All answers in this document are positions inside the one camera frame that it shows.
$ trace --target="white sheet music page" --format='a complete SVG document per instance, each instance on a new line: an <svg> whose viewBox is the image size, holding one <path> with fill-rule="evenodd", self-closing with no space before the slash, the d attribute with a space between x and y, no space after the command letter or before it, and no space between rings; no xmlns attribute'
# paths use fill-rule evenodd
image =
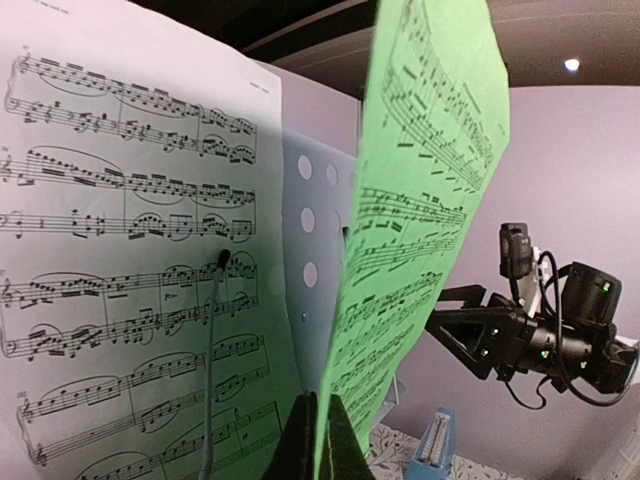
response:
<svg viewBox="0 0 640 480"><path fill-rule="evenodd" d="M0 467L259 478L300 383L284 301L280 80L127 2L0 0Z"/></svg>

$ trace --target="robotic arm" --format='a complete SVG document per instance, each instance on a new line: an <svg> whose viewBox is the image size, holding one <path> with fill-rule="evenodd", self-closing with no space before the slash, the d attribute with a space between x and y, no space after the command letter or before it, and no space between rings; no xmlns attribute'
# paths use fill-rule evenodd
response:
<svg viewBox="0 0 640 480"><path fill-rule="evenodd" d="M486 306L480 285L445 289L439 301L463 302L462 308L434 310L426 330L442 343L476 377L486 380L495 369L516 401L509 381L516 372L545 375L539 387L551 381L596 406L617 403L626 393L638 364L638 347L616 337L613 316L622 283L593 267L574 262L557 269L549 252L533 247L524 223L503 224L500 229L500 274L509 280L511 299L494 293ZM545 260L551 266L551 276ZM560 294L559 281L567 280ZM554 287L555 308L545 291ZM618 394L595 400L572 381L584 379L601 394Z"/></svg>

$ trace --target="page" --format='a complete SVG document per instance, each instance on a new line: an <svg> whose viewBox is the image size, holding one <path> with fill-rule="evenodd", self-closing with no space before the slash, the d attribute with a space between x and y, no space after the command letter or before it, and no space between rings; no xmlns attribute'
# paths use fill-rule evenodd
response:
<svg viewBox="0 0 640 480"><path fill-rule="evenodd" d="M363 448L509 139L507 75L485 2L379 8L318 419L323 435L329 395L339 395Z"/></svg>
<svg viewBox="0 0 640 480"><path fill-rule="evenodd" d="M212 478L260 478L300 393L280 80L99 0L0 1L0 77L2 477L195 480L212 368Z"/></svg>

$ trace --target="paper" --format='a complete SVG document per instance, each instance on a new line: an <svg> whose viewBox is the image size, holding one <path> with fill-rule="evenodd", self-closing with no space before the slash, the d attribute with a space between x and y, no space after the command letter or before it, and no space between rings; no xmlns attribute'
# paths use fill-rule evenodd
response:
<svg viewBox="0 0 640 480"><path fill-rule="evenodd" d="M259 478L300 393L279 79L98 0L0 1L0 77L2 477L197 478L228 248L212 478Z"/></svg>
<svg viewBox="0 0 640 480"><path fill-rule="evenodd" d="M363 450L509 140L507 75L485 2L383 0L379 8L318 418L323 435L329 395L338 394Z"/></svg>

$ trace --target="purple wall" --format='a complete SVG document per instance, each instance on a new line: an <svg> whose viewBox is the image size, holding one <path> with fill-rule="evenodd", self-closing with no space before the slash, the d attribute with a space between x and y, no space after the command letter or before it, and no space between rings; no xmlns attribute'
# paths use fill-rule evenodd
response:
<svg viewBox="0 0 640 480"><path fill-rule="evenodd" d="M621 335L640 338L640 88L514 89L511 105L511 144L448 285L480 283L508 295L498 274L498 229L527 222L534 244L551 250L559 265L581 261L622 280L615 323ZM398 378L407 392L385 423L420 436L437 407L451 407L462 456L530 479L585 471L617 426L635 422L640 411L636 387L602 409L550 385L543 387L547 408L527 411L495 374L477 380L427 334ZM520 375L512 385L535 404L539 380Z"/></svg>

